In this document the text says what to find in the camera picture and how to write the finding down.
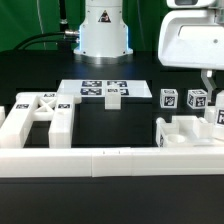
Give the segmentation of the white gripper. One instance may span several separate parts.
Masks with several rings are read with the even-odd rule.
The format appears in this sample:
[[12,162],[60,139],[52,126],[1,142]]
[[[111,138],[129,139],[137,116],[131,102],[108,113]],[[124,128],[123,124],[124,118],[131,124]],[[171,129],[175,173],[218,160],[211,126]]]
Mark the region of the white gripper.
[[213,70],[224,70],[224,25],[214,10],[174,10],[163,19],[158,58],[164,66],[198,68],[212,101]]

